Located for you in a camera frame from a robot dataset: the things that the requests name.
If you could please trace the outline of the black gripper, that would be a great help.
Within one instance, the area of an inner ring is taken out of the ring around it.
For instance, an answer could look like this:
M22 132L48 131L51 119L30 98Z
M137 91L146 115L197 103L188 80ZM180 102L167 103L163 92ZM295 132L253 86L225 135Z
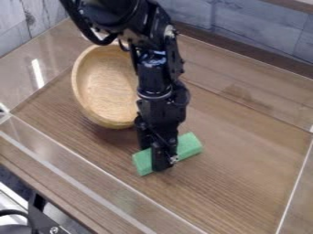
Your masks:
M135 129L139 148L151 146L151 169L161 172L178 161L178 126L186 120L190 92L177 83L170 96L159 100L139 99Z

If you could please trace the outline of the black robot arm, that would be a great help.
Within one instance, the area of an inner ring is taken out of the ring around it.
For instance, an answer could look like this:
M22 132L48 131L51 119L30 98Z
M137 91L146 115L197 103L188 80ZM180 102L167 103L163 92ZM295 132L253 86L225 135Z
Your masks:
M192 94L180 80L185 60L178 30L155 0L59 0L83 36L98 46L119 42L130 53L135 75L135 128L139 147L150 149L157 172L178 161L178 127Z

